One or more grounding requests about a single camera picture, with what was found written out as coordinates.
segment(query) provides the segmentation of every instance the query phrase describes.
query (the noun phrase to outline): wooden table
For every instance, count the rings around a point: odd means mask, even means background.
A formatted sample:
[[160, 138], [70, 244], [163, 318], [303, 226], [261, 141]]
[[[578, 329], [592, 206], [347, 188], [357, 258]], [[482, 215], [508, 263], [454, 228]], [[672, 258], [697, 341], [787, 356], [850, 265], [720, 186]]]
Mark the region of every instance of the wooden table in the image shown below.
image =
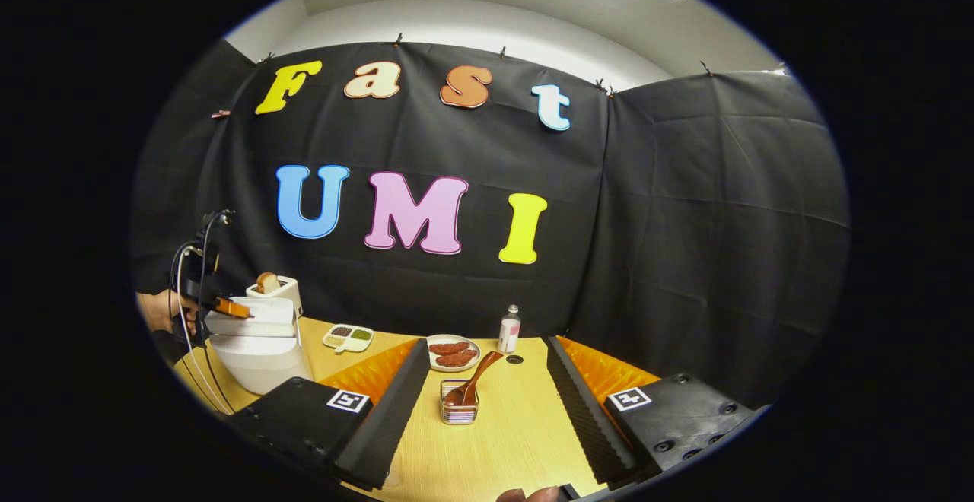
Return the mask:
[[[310, 362], [313, 380], [319, 381], [343, 368], [374, 356], [420, 335], [376, 332], [364, 352], [343, 352], [321, 343], [333, 324], [300, 318], [302, 342]], [[473, 339], [483, 353], [497, 347], [496, 338]], [[210, 386], [202, 349], [193, 350]], [[581, 450], [575, 430], [547, 371], [547, 347], [540, 338], [518, 340], [515, 354], [522, 364], [499, 360], [478, 382], [480, 410], [471, 425], [450, 426], [439, 418], [439, 382], [444, 378], [469, 378], [474, 369], [462, 373], [430, 370], [416, 406], [393, 457], [389, 478], [380, 491], [355, 491], [379, 500], [493, 502], [509, 488], [523, 488], [527, 494], [539, 488], [571, 484], [581, 496], [601, 491]], [[209, 352], [213, 373], [234, 409], [256, 401]], [[187, 374], [202, 380], [192, 359], [185, 356], [175, 373], [203, 405], [212, 406]]]

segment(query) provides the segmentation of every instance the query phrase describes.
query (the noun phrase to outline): black fabric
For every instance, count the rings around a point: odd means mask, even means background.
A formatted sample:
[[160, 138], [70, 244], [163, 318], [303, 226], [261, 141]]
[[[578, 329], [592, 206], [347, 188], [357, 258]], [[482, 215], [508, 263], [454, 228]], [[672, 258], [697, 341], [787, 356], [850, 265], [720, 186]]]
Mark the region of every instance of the black fabric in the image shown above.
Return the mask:
[[199, 229], [195, 194], [217, 121], [253, 70], [253, 62], [220, 40], [199, 59], [159, 112], [132, 182], [129, 256], [132, 286], [157, 294], [178, 246]]
[[[321, 61], [278, 113], [255, 115], [281, 66]], [[368, 62], [399, 63], [399, 93], [387, 99], [350, 99], [344, 86]], [[458, 65], [489, 68], [490, 97], [475, 110], [445, 106], [439, 90]], [[237, 210], [236, 222], [217, 234], [220, 275], [236, 294], [264, 271], [299, 280], [305, 314], [330, 322], [388, 332], [497, 336], [509, 304], [522, 310], [522, 336], [567, 326], [581, 283], [598, 203], [604, 154], [605, 93], [574, 76], [467, 48], [368, 43], [319, 48], [272, 58], [222, 121], [206, 159], [198, 198], [209, 208]], [[571, 98], [563, 113], [571, 128], [554, 132], [539, 121], [532, 86], [555, 84]], [[341, 189], [334, 231], [301, 239], [278, 220], [281, 166], [310, 171], [302, 214], [317, 218], [323, 184], [317, 169], [351, 170]], [[404, 249], [393, 231], [392, 249], [372, 249], [379, 170], [403, 173], [414, 200], [439, 176], [469, 183], [460, 200], [458, 255]], [[549, 207], [536, 229], [533, 264], [501, 262], [508, 241], [508, 196], [525, 192]]]
[[569, 336], [765, 404], [810, 355], [841, 290], [841, 165], [790, 77], [700, 75], [617, 93]]

